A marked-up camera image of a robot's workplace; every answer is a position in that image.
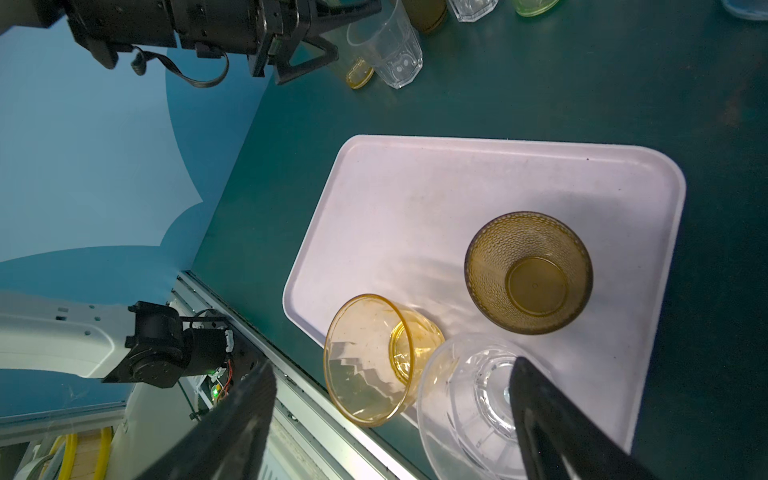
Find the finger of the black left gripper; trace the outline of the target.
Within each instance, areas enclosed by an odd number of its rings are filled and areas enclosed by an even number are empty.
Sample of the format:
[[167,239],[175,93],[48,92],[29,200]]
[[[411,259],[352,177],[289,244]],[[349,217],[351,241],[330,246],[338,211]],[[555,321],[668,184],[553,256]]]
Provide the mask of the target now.
[[345,5],[329,5],[325,1],[296,1],[299,23],[309,30],[335,30],[376,15],[382,10],[380,0]]
[[275,82],[284,85],[322,69],[339,58],[338,47],[322,36],[299,41],[282,41],[273,57]]

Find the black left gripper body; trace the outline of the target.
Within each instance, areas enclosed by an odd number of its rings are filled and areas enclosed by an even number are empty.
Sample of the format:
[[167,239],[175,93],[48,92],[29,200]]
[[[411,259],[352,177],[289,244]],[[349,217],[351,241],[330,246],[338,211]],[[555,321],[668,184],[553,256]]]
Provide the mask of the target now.
[[248,57],[262,77],[268,51],[282,33],[280,1],[65,1],[73,37],[107,69],[120,53],[147,48],[193,50],[200,58]]

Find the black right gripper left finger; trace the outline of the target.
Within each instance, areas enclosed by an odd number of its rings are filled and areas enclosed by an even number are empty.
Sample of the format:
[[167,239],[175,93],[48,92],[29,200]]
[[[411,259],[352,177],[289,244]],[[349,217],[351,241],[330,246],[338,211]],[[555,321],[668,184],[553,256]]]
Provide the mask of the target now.
[[257,365],[220,405],[141,479],[256,479],[277,397],[269,363]]

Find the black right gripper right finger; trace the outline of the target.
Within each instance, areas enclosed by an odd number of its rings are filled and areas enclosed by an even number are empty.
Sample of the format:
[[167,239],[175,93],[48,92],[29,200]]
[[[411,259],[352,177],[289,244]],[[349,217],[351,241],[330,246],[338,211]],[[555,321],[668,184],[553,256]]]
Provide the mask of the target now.
[[530,360],[509,380],[511,411],[529,479],[652,479]]

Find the clear faceted glass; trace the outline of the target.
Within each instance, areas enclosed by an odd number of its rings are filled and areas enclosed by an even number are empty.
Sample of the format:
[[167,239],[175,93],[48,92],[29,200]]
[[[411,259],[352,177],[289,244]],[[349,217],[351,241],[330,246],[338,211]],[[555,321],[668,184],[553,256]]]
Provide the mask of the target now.
[[526,477],[509,390],[520,357],[554,379],[535,355],[490,335],[456,335],[431,355],[416,409],[421,442],[438,478]]
[[491,13],[498,0],[448,0],[454,16],[461,23],[473,23]]
[[393,89],[411,84],[423,68],[423,51],[402,1],[382,1],[379,13],[347,28],[347,41]]

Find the yellow short cup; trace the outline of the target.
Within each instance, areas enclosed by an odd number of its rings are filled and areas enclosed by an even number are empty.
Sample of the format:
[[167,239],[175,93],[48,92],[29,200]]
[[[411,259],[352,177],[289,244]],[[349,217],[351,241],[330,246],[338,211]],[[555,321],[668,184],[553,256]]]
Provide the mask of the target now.
[[444,342],[440,328],[413,308],[372,293],[350,299],[324,344],[332,402],[358,426],[387,423],[415,404],[426,364]]

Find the brown amber short cup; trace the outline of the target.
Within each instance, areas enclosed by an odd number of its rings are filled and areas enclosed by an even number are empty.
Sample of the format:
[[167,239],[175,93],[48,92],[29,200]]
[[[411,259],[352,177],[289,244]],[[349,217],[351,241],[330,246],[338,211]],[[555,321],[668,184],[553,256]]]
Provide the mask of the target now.
[[560,220],[533,211],[501,215],[469,243],[464,280],[474,305],[513,333],[543,335],[586,308],[594,269],[584,242]]

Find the lilac plastic tray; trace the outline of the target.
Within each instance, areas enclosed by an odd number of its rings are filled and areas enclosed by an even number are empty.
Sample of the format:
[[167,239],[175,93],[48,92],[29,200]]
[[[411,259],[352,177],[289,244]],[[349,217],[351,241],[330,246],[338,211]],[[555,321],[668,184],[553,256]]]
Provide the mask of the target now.
[[[686,187],[673,160],[638,146],[358,135],[337,154],[283,309],[318,344],[340,307],[364,293],[417,309],[446,337],[510,339],[630,449]],[[586,308],[553,333],[509,333],[466,288],[471,240],[515,211],[560,220],[592,261]]]

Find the small green cup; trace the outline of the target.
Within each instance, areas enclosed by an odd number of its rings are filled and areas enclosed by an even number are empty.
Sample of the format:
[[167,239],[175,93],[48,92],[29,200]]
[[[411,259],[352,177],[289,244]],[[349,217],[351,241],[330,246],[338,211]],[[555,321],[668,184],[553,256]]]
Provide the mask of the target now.
[[513,0],[516,13],[523,18],[542,15],[559,3],[559,0]]

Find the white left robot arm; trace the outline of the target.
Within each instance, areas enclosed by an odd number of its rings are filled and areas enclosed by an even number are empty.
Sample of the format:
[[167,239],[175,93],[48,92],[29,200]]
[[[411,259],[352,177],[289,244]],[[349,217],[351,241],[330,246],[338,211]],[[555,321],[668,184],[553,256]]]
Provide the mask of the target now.
[[227,336],[143,297],[141,255],[195,256],[273,65],[376,11],[317,1],[1,5],[1,364],[174,386]]

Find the tall yellow plastic cup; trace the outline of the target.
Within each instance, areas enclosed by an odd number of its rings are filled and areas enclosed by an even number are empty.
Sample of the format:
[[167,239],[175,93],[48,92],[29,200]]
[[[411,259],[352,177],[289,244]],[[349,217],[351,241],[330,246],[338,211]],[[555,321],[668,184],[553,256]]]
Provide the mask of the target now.
[[374,70],[364,60],[358,49],[349,44],[346,27],[323,33],[321,37],[333,43],[338,50],[337,60],[328,64],[326,68],[347,87],[359,90],[373,78]]

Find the dark olive cup back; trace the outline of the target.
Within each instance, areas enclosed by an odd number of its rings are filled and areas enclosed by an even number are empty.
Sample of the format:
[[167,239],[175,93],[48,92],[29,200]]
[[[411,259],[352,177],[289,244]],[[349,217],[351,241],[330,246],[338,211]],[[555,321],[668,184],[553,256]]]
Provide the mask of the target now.
[[435,31],[448,13],[445,0],[403,0],[402,4],[412,26],[425,34]]

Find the tall pale blue cup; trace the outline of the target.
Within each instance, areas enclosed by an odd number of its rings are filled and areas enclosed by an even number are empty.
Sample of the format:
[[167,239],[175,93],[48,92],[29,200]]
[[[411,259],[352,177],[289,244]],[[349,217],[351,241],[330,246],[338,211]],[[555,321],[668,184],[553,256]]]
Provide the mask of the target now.
[[768,19],[768,0],[722,0],[721,4],[736,18],[757,22]]

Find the aluminium front rail base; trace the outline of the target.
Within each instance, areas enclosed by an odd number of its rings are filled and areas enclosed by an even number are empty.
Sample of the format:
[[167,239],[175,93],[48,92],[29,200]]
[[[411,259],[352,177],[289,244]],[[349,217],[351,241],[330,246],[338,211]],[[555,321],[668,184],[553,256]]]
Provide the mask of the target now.
[[345,419],[317,382],[192,273],[178,274],[171,305],[183,315],[203,311],[223,314],[236,333],[236,342],[262,354],[273,366],[277,398],[261,479],[424,477],[374,434]]

